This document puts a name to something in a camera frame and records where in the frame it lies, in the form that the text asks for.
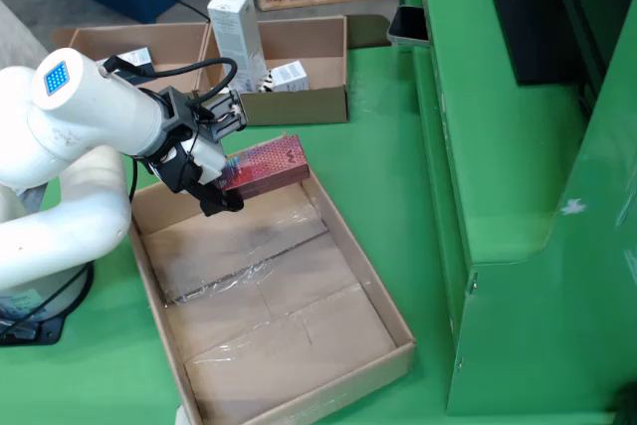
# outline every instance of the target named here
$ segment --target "white product box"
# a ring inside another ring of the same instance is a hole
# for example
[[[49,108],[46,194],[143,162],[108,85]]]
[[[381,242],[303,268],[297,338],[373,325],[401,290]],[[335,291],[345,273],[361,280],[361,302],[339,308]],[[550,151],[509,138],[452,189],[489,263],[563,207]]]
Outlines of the white product box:
[[[273,92],[300,92],[310,89],[308,74],[299,61],[276,67],[272,69],[270,75]]]
[[[208,14],[219,54],[239,68],[231,87],[239,93],[255,92],[268,69],[261,46],[253,0],[211,0]],[[224,66],[226,73],[230,67]]]

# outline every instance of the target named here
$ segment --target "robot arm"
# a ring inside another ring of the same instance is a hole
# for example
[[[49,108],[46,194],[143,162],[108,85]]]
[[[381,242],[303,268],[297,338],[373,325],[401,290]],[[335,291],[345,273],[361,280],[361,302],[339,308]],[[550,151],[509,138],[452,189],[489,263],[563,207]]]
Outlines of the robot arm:
[[[219,139],[246,123],[234,93],[202,111],[175,89],[147,94],[61,49],[37,71],[0,71],[0,96],[0,185],[35,187],[60,176],[62,187],[59,206],[30,216],[5,201],[0,221],[12,220],[0,224],[0,289],[101,257],[125,236],[130,205],[117,152],[173,192],[193,194],[207,215],[243,207],[212,184],[226,163]]]
[[[206,214],[239,210],[240,198],[211,181],[226,158],[219,140],[246,118],[235,93],[208,109],[175,89],[143,92],[73,49],[49,55],[36,72],[0,72],[0,184],[34,187],[99,145],[141,161],[173,192],[186,190]]]
[[[60,187],[62,202],[32,215],[21,211],[18,198],[5,188],[12,211],[0,224],[1,289],[99,258],[127,234],[130,203],[121,156],[114,149],[99,146],[82,156],[60,174]]]

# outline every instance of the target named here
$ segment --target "cardboard box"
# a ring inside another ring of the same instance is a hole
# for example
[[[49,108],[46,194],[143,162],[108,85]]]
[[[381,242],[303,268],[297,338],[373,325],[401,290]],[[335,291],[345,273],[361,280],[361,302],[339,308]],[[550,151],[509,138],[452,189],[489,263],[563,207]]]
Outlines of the cardboard box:
[[[337,123],[348,121],[347,18],[259,22],[268,69],[301,61],[310,89],[305,92],[243,94],[248,125]],[[214,36],[206,58],[219,57]],[[219,66],[207,69],[208,79],[221,79]]]
[[[240,94],[256,92],[268,74],[253,0],[211,0],[208,15],[221,57],[237,63],[230,87]],[[224,66],[226,74],[229,66]]]
[[[313,175],[210,218],[156,184],[137,193],[133,218],[134,255],[192,425],[312,423],[409,370],[414,337]],[[195,277],[204,287],[166,305],[166,290]]]
[[[208,24],[202,22],[64,29],[52,37],[56,47],[71,47],[95,61],[147,47],[154,69],[161,72],[200,62],[209,35]],[[203,75],[199,70],[146,82],[143,87],[159,92],[173,86],[187,93],[201,87]]]
[[[259,22],[269,69],[300,60],[308,74],[305,92],[243,94],[248,125],[336,123],[349,119],[347,109],[347,18]],[[57,30],[58,48],[71,47],[93,60],[148,47],[157,71],[219,57],[212,28],[206,23],[128,25]],[[184,93],[205,93],[223,78],[221,66],[157,79],[143,86],[159,92],[174,86]]]

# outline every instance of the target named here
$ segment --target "open cardboard box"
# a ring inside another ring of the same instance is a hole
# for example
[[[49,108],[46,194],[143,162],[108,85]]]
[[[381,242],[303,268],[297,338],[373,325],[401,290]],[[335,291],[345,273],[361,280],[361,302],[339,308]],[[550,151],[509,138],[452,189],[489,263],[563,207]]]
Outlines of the open cardboard box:
[[[210,218],[159,183],[133,219],[192,425],[312,423],[409,370],[414,337],[313,174]]]
[[[208,24],[201,22],[66,29],[55,31],[52,37],[56,47],[76,49],[95,61],[148,47],[155,70],[161,72],[200,62],[209,35]],[[154,92],[173,86],[188,93],[200,88],[203,75],[199,70],[139,86]]]
[[[259,33],[268,69],[300,60],[310,89],[242,94],[249,125],[348,121],[345,16],[259,22]],[[214,34],[208,37],[205,57],[219,57]],[[207,77],[217,84],[222,68],[209,67]]]
[[[259,31],[268,68],[301,60],[308,74],[310,90],[241,95],[248,124],[348,121],[347,18],[259,22]],[[148,47],[157,71],[219,57],[212,27],[206,23],[57,30],[53,33],[53,41],[58,48],[71,47],[96,61]],[[155,92],[174,86],[185,94],[203,94],[222,78],[221,66],[215,66],[140,86]]]

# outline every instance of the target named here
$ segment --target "green machine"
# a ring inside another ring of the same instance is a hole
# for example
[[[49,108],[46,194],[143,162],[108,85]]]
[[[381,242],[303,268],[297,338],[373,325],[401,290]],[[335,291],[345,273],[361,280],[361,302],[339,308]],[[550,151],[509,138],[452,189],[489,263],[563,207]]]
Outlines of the green machine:
[[[564,2],[592,19],[574,25],[579,45],[592,33],[608,60],[595,70],[582,48],[598,92],[587,118],[577,85],[519,85],[494,0],[402,0],[424,7],[430,39],[409,48],[450,415],[604,410],[637,379],[637,1],[620,16],[616,1]]]

